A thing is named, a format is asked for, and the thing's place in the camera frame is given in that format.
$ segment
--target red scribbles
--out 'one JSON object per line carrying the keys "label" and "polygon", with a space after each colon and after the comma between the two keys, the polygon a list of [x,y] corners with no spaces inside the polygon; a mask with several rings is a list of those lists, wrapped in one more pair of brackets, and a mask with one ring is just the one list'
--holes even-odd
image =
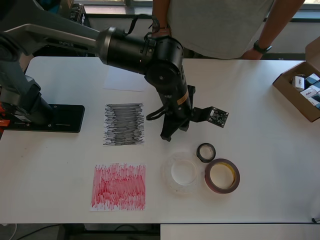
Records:
{"label": "red scribbles", "polygon": [[92,211],[144,210],[145,206],[145,164],[113,163],[95,166]]}

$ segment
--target black robotic arm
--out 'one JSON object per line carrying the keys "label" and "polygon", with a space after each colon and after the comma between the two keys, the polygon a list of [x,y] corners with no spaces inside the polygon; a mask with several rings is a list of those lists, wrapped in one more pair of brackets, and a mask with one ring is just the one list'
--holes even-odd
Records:
{"label": "black robotic arm", "polygon": [[[223,127],[228,113],[208,107],[193,108],[194,86],[188,86],[182,61],[183,47],[174,38],[133,37],[115,27],[98,32],[76,22],[46,12],[34,0],[1,0],[0,9],[0,102],[5,111],[15,116],[7,130],[78,132],[84,108],[72,114],[67,105],[49,105],[41,97],[40,86],[25,76],[19,66],[21,52],[30,55],[42,46],[53,45],[95,53],[104,64],[145,76],[153,85],[163,107],[146,119],[164,116],[161,137],[170,141],[177,130],[186,131],[189,121],[209,121]],[[79,110],[79,106],[70,106]],[[71,128],[76,122],[80,125]]]}

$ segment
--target white table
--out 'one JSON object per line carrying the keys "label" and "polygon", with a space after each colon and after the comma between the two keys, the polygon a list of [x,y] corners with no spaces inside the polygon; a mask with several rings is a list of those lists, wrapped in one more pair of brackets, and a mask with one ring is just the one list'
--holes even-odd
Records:
{"label": "white table", "polygon": [[[2,223],[265,223],[310,222],[320,211],[320,122],[310,123],[272,83],[297,61],[186,59],[194,105],[230,113],[225,128],[191,123],[172,141],[160,138],[163,120],[145,123],[145,144],[103,146],[105,104],[143,102],[161,106],[155,89],[103,89],[108,66],[89,57],[36,57],[27,75],[50,104],[84,105],[81,132],[5,131],[0,141]],[[217,157],[241,174],[235,192],[173,194],[161,165],[178,151],[195,153],[209,142]],[[144,211],[90,212],[94,167],[146,163]]]}
{"label": "white table", "polygon": [[316,224],[161,224],[161,240],[319,240]]}

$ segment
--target black tape roll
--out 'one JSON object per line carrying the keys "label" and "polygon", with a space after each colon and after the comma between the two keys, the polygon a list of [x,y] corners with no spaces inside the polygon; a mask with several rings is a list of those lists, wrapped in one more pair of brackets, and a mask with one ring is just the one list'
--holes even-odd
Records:
{"label": "black tape roll", "polygon": [[[228,188],[220,188],[218,186],[216,186],[211,177],[210,177],[210,171],[213,168],[214,165],[218,165],[218,164],[222,164],[225,165],[226,167],[228,167],[233,175],[233,182],[232,184],[228,187]],[[210,162],[205,170],[204,170],[204,180],[206,182],[206,184],[208,185],[208,187],[218,193],[218,194],[229,194],[232,193],[234,190],[236,190],[236,188],[239,186],[240,183],[240,173],[238,168],[236,167],[236,165],[234,165],[231,161],[227,160],[227,159],[223,159],[223,158],[218,158],[213,160],[212,162]]]}
{"label": "black tape roll", "polygon": [[[210,158],[204,158],[201,153],[200,153],[200,149],[203,147],[209,147],[212,150],[212,157]],[[208,164],[210,163],[213,159],[215,159],[216,157],[216,149],[214,146],[212,146],[212,144],[210,143],[202,143],[200,146],[198,146],[198,148],[196,149],[196,156],[201,160],[201,162]]]}

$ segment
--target brown tape roll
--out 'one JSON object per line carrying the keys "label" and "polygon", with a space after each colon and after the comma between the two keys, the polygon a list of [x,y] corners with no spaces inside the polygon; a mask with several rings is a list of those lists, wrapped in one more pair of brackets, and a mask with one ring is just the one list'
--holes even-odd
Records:
{"label": "brown tape roll", "polygon": [[[211,177],[210,177],[210,171],[211,169],[213,168],[214,165],[218,165],[218,164],[221,164],[221,165],[225,165],[227,166],[231,172],[232,172],[232,175],[233,175],[233,182],[232,184],[228,187],[228,188],[220,188],[220,187],[217,187]],[[218,158],[218,159],[215,159],[213,161],[211,161],[205,168],[204,170],[204,180],[205,180],[205,183],[208,185],[208,187],[218,193],[218,194],[229,194],[229,193],[232,193],[234,190],[236,190],[236,188],[239,186],[239,183],[240,183],[240,173],[239,173],[239,170],[238,168],[236,167],[236,165],[234,165],[231,161],[227,160],[227,159],[223,159],[223,158]]]}

